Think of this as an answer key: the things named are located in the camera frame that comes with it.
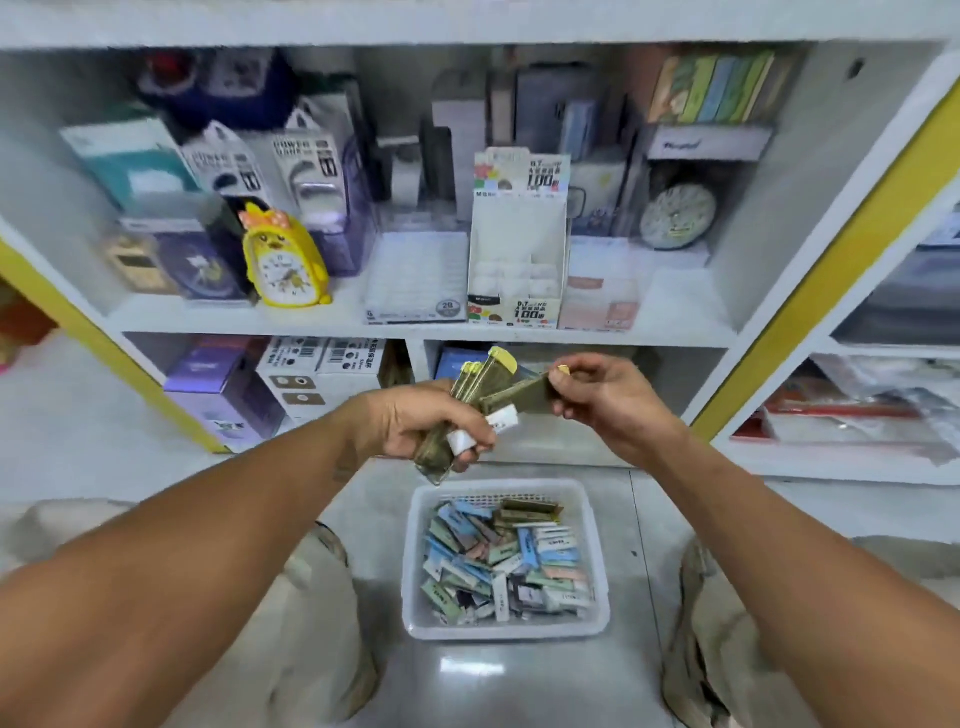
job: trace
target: floor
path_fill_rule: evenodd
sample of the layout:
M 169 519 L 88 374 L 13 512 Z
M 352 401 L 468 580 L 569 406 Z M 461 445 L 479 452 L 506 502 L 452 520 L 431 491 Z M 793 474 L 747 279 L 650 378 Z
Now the floor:
M 48 497 L 139 500 L 209 467 L 203 452 L 84 349 L 54 336 L 0 376 L 0 502 Z M 625 469 L 478 466 L 468 479 L 573 477 L 587 487 L 611 585 L 610 627 L 548 643 L 424 643 L 400 620 L 406 515 L 421 481 L 373 461 L 324 513 L 350 554 L 362 621 L 383 672 L 353 726 L 487 728 L 498 723 L 670 728 L 658 676 L 679 605 L 689 524 L 652 479 Z M 960 491 L 779 482 L 771 486 L 846 536 L 960 541 Z

